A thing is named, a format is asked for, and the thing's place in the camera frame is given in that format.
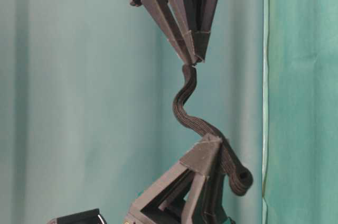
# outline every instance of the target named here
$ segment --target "black ribbon cable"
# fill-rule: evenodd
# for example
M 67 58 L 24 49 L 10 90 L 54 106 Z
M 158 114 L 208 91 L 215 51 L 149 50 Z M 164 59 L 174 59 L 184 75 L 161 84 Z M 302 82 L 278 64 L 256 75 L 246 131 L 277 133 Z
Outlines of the black ribbon cable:
M 177 120 L 185 127 L 204 136 L 207 133 L 220 137 L 223 141 L 217 171 L 229 176 L 229 185 L 236 195 L 244 195 L 251 187 L 253 179 L 250 171 L 244 167 L 225 136 L 213 125 L 201 118 L 188 115 L 183 106 L 197 85 L 196 68 L 185 64 L 182 68 L 185 84 L 173 101 L 173 111 Z

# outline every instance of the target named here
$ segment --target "curtain fold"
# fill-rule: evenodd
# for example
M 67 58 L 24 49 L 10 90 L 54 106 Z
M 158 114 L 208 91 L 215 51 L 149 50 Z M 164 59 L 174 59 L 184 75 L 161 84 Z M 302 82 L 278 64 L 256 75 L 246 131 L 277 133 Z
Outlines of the curtain fold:
M 267 223 L 336 223 L 337 0 L 269 0 Z

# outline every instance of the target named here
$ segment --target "green fabric backdrop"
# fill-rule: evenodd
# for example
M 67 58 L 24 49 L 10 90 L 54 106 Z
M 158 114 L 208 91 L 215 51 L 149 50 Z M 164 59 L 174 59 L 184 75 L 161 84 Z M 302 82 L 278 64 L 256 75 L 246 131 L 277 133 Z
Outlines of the green fabric backdrop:
M 338 3 L 269 12 L 267 223 L 337 223 Z
M 46 223 L 95 207 L 121 222 L 199 140 L 171 111 L 181 61 L 128 0 L 0 4 L 0 222 Z M 225 192 L 238 223 L 261 223 L 261 40 L 262 0 L 220 0 L 187 104 L 253 172 L 245 198 Z

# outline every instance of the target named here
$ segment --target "teal curtain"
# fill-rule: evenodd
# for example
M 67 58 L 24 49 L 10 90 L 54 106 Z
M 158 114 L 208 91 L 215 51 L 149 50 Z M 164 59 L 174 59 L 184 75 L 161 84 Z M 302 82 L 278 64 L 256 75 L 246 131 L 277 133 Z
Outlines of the teal curtain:
M 337 223 L 337 0 L 268 0 L 267 223 Z
M 99 207 L 121 222 L 200 138 L 171 111 L 181 61 L 128 0 L 0 0 L 0 222 Z M 261 223 L 262 0 L 220 0 L 189 113 L 218 126 L 255 183 L 226 184 L 238 223 Z

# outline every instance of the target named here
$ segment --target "angular black structure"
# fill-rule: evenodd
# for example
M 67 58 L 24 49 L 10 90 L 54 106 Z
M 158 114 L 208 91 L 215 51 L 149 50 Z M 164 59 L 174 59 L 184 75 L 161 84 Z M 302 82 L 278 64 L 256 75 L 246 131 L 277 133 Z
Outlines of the angular black structure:
M 144 5 L 186 64 L 204 61 L 218 0 L 130 0 Z
M 217 2 L 130 0 L 132 6 L 144 5 L 182 59 L 185 84 L 173 101 L 173 111 L 202 140 L 132 203 L 125 224 L 234 224 L 222 207 L 224 178 L 229 177 L 239 196 L 253 183 L 225 136 L 183 108 L 196 87 L 195 65 L 205 60 Z
M 52 219 L 47 224 L 107 224 L 99 209 Z

